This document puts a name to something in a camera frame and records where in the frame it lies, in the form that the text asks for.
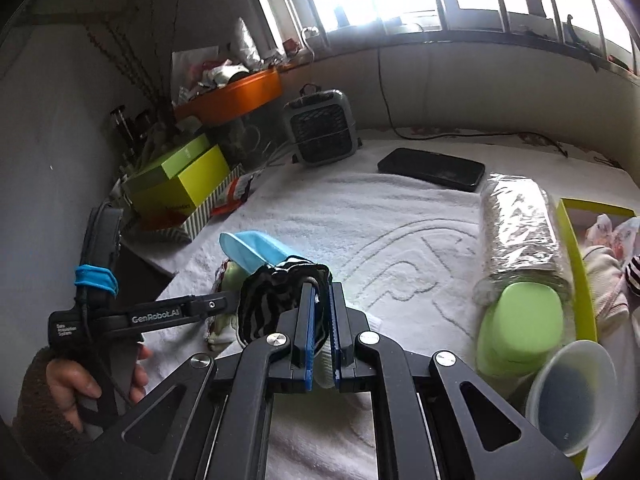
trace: bed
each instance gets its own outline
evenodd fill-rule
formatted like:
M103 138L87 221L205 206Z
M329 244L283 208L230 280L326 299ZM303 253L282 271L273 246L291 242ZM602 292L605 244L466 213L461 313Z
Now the bed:
M159 299L210 291L224 259L220 232L267 232L311 260L327 264L346 299L380 318L380 332L406 350L449 349L473 364L482 316L470 297L476 259L479 196L410 178L378 174L377 162L397 147L463 156L487 173L535 179L554 199L581 198L640 211L640 190L625 171L589 156L565 158L543 150L477 142L428 143L373 139L350 158L321 168L273 168L236 213L207 227L191 259ZM184 326L146 336L156 351L150 387L206 347L204 328ZM636 346L630 329L605 342L616 361L616 414L590 449L585 471L597 470L622 441L638 412ZM307 396L276 396L268 479L376 478L374 433L367 394L315 388Z

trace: power cord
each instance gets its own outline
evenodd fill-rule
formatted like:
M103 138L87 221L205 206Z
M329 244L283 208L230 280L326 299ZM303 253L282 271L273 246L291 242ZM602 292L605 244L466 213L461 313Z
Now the power cord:
M389 120L389 126L391 127L391 129L401 139L405 139L405 140L433 140L433 139L441 139L443 137L506 137L506 136L514 136L514 135L526 134L526 135L537 136L537 137L540 137L541 139L545 139L546 142L551 144L560 153L562 153L562 155L564 155L564 158L569 158L569 153L567 152L567 150L563 149L562 146L556 140L553 140L553 139L547 137L546 135L540 134L538 132L495 132L495 133L491 133L490 132L490 133L485 133L485 134L437 134L437 135L434 135L434 136L424 136L424 137L409 137L409 136L401 134L396 129L394 121L393 121L393 119L391 117L391 110L389 108L389 102L386 99L385 87L384 87L384 85L382 83L382 64L381 64L381 61L380 61L380 47L377 48L377 51L378 51L378 83L380 85L380 94L382 95L382 100L385 102L386 117Z
M111 383L111 386L113 386L113 389L122 398L122 400L124 401L124 403L127 405L128 408L133 408L133 402L131 402L131 400L129 399L129 396L120 387L120 385L118 384L116 379L113 377L113 375L111 374L111 372L107 368L106 363L104 362L102 357L100 357L100 354L98 353L98 350L94 345L94 338L91 335L91 331L89 329L88 318L89 318L89 316L88 316L88 307L86 306L86 304L84 304L82 306L82 328L84 329L84 333L86 334L86 338L89 340L89 348L91 349L92 353L94 354L95 360L97 361L98 366L100 366L100 369L102 370L102 373L105 375L105 377L107 377L107 379Z

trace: window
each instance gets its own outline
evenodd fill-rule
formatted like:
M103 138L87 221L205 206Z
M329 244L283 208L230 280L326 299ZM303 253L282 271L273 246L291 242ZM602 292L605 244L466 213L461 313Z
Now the window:
M273 41L275 42L277 48L281 48L282 35L280 34L280 29L278 28L276 17L273 15L271 4L269 3L269 0L260 0L260 5L262 6L262 10L264 11L264 17L267 19L267 24L269 25L269 31L271 33Z
M283 39L299 38L302 28L317 27L324 47L334 52L375 46L381 36L441 31L442 35L434 38L446 39L448 30L505 32L516 35L511 36L516 43L517 35L526 35L569 45L574 44L575 33L593 47L593 53L603 57L613 55L629 67L634 63L632 40L609 0L269 1ZM567 23L568 15L573 17L572 30ZM412 40L410 36L401 36L395 41ZM536 46L544 48L544 43L538 42Z

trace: portable fan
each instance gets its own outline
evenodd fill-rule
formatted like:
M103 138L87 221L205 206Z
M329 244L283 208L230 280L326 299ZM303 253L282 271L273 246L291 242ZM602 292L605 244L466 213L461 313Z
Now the portable fan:
M329 164L358 149L351 107L339 90L299 97L285 105L283 114L298 160L307 166Z

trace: green lid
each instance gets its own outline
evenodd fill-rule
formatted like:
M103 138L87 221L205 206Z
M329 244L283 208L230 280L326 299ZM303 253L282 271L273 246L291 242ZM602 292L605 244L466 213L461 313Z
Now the green lid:
M476 367L485 376L525 376L539 370L562 337L562 304L549 286L513 283L482 319Z
M560 343L562 303L541 283L513 283L496 303L492 326L495 352L512 362L539 359Z
M132 195L172 179L210 147L211 143L207 134L200 134L185 145L159 156L135 175L129 177L124 183L125 191Z

